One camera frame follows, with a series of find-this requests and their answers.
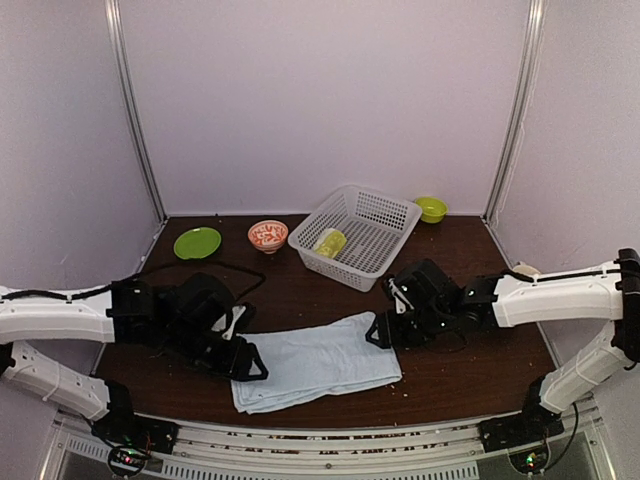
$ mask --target laundry basket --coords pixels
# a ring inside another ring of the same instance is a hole
[[[398,255],[422,214],[415,203],[357,186],[338,189],[289,236],[305,266],[368,292]],[[336,228],[347,244],[335,259],[312,248],[326,228]]]

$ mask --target dark brown tabletop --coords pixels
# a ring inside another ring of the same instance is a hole
[[[211,226],[223,237],[215,259],[267,275],[266,283],[243,299],[258,309],[249,332],[325,325],[354,313],[392,308],[379,285],[361,293],[311,272],[289,246],[275,255],[256,251],[247,239],[247,230],[264,218],[172,218],[145,268],[175,260],[173,243],[185,230]],[[269,218],[285,222],[292,231],[304,216]],[[389,272],[398,272],[423,258],[435,260],[461,286],[474,275],[505,268],[489,233],[476,217],[448,217],[439,225],[419,222]],[[147,280],[154,285],[177,284],[195,269],[190,265],[165,270]],[[222,279],[234,292],[254,281],[220,267],[205,266],[202,270]],[[442,339],[430,350],[398,351],[404,377],[395,388],[324,397],[268,414],[238,413],[228,380],[194,372],[178,358],[156,356],[157,352],[140,346],[109,345],[97,374],[126,385],[141,413],[230,425],[335,429],[412,425],[517,410],[528,385],[554,368],[533,324],[470,333],[467,341],[467,347],[457,352],[461,346],[457,338]]]

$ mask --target orange bowl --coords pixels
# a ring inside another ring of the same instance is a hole
[[[251,245],[268,255],[276,253],[287,241],[289,229],[277,220],[263,220],[249,229]]]

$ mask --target metal corner post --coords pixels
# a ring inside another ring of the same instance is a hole
[[[496,219],[498,204],[507,185],[508,172],[516,153],[516,145],[520,136],[520,126],[524,120],[527,103],[531,95],[531,85],[535,75],[536,62],[540,52],[542,39],[542,25],[546,8],[546,0],[531,0],[529,5],[529,20],[522,49],[522,61],[516,92],[511,110],[511,117],[507,128],[500,163],[496,178],[489,196],[489,203],[484,214],[485,221],[492,225]]]
[[[124,43],[124,33],[122,31],[122,21],[120,19],[119,0],[105,0],[105,8],[107,14],[107,26],[109,28],[111,45],[116,57],[116,64],[118,66],[120,87],[122,88],[124,104],[127,110],[127,120],[129,130],[131,132],[131,138],[133,139],[136,156],[140,164],[147,193],[151,198],[154,213],[158,223],[162,223],[166,220],[167,214],[164,209],[164,205],[162,204],[158,184],[149,160],[149,153],[142,133],[138,107],[136,106],[136,100],[133,95],[133,83],[131,81],[131,73],[129,71],[129,63],[127,61],[127,52]]]

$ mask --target folded towel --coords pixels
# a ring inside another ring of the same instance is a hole
[[[365,341],[375,314],[360,313],[324,327],[244,335],[258,347],[269,378],[231,382],[239,412],[264,413],[397,382],[402,378],[393,349]]]

